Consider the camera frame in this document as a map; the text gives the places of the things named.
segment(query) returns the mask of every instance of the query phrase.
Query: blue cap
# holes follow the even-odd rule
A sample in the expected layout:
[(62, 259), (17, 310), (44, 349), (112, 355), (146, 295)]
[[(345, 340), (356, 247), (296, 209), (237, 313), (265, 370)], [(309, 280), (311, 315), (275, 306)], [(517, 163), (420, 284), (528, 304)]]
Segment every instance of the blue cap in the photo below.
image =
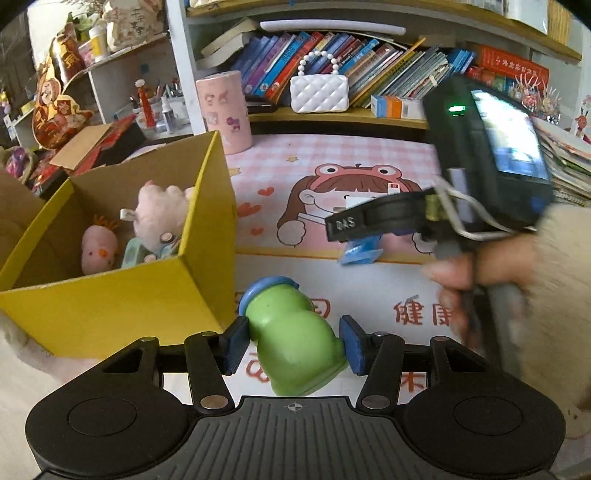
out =
[(242, 296), (240, 303), (238, 304), (238, 315), (246, 315), (246, 309), (251, 300), (256, 297), (263, 290), (266, 290), (275, 285), (289, 285), (294, 287), (296, 290), (300, 289), (299, 283), (296, 283), (290, 277), (264, 277), (254, 282), (250, 287), (246, 289)]

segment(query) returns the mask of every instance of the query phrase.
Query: stuffed animal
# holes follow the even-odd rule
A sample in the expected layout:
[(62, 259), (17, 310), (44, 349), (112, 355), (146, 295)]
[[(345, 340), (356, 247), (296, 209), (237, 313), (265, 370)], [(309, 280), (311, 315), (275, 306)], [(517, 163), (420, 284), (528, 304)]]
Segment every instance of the stuffed animal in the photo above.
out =
[(112, 270), (119, 242), (113, 233), (118, 222), (108, 223), (103, 218), (95, 219), (98, 225), (86, 229), (82, 236), (82, 273), (94, 275)]
[(163, 190), (150, 180), (139, 190), (137, 208), (122, 209), (121, 219), (133, 222), (135, 236), (158, 254), (183, 233), (193, 191), (194, 187), (182, 191), (174, 185)]

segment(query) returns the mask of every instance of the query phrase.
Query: toy figurine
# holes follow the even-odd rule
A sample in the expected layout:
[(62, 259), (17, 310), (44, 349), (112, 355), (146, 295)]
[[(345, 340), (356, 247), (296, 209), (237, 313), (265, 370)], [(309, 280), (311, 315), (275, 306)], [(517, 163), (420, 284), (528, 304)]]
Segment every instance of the toy figurine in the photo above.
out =
[(347, 366), (343, 342), (290, 278), (254, 282), (238, 313), (248, 317), (261, 367), (279, 396), (309, 395)]
[(577, 122), (577, 137), (582, 138), (586, 142), (589, 142), (587, 139), (587, 135), (585, 135), (585, 128), (587, 128), (587, 115), (589, 114), (589, 110), (583, 112), (583, 107), (581, 107), (581, 114), (574, 119)]
[(112, 270), (119, 242), (113, 230), (119, 222), (107, 222), (103, 217), (86, 229), (82, 236), (82, 273), (94, 275)]
[(137, 208), (122, 209), (121, 219), (133, 222), (135, 236), (158, 255), (171, 241), (163, 239), (165, 234), (167, 238), (181, 237), (193, 191), (194, 187), (183, 192), (174, 185), (163, 190), (150, 180), (139, 190)]
[(525, 77), (519, 77), (519, 85), (523, 92), (523, 98), (521, 104), (527, 108), (530, 112), (534, 113), (538, 108), (538, 101), (540, 95), (538, 94), (538, 86), (540, 85), (539, 80), (534, 81), (534, 76), (528, 80), (527, 75)]

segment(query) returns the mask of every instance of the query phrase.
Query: cardboard box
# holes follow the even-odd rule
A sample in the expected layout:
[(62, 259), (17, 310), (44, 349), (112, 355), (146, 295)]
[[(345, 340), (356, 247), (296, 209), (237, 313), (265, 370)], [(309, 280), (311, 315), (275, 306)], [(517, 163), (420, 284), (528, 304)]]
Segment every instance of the cardboard box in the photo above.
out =
[(371, 111), (376, 118), (425, 120), (425, 112), (421, 100), (372, 95)]
[[(148, 180), (195, 185), (177, 257), (82, 276), (80, 241), (95, 215), (135, 208)], [(0, 309), (51, 353), (105, 358), (143, 336), (182, 343), (234, 318), (236, 202), (218, 132), (68, 179), (0, 271)], [(116, 231), (120, 248), (134, 235)]]

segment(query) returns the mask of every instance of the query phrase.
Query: pearl bag handle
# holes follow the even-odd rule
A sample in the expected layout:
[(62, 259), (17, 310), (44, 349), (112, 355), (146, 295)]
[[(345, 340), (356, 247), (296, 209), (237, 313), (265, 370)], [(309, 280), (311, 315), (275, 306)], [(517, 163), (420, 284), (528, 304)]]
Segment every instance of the pearl bag handle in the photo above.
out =
[(298, 76), (303, 77), (305, 75), (304, 70), (306, 69), (306, 63), (308, 62), (308, 60), (312, 60), (315, 59), (316, 57), (326, 57), (327, 59), (330, 60), (332, 66), (333, 66), (333, 71), (331, 72), (332, 75), (338, 75), (339, 74), (339, 61), (335, 58), (335, 56), (332, 53), (328, 53), (326, 50), (312, 50), (310, 53), (308, 53), (308, 55), (304, 55), (304, 57), (300, 60), (300, 65), (298, 66)]

